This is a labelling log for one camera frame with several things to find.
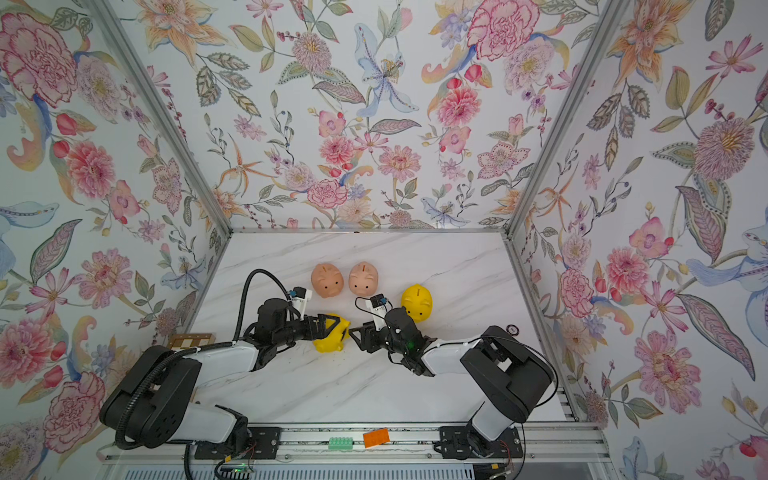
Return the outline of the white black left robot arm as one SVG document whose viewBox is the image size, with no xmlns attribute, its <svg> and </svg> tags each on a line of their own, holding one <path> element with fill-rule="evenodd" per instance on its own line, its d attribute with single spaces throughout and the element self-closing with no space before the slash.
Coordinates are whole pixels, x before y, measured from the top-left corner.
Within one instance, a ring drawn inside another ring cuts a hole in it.
<svg viewBox="0 0 768 480">
<path fill-rule="evenodd" d="M 206 443 L 229 454 L 246 451 L 254 443 L 248 418 L 223 405 L 198 404 L 193 396 L 210 382 L 263 369 L 301 341 L 328 340 L 340 349 L 348 322 L 310 316 L 305 307 L 302 299 L 270 299 L 235 340 L 179 351 L 149 348 L 102 405 L 100 423 L 114 431 L 122 450 Z"/>
</svg>

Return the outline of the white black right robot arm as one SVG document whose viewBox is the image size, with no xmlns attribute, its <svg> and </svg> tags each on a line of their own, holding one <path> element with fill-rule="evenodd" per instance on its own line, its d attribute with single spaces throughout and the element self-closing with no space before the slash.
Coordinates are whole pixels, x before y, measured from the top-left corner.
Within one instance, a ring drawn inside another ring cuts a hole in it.
<svg viewBox="0 0 768 480">
<path fill-rule="evenodd" d="M 366 353 L 383 350 L 395 365 L 417 376 L 466 374 L 485 399 L 464 426 L 444 426 L 434 450 L 445 459 L 524 458 L 523 425 L 559 388 L 559 376 L 536 349 L 499 326 L 469 340 L 428 337 L 403 307 L 373 312 L 349 330 Z"/>
</svg>

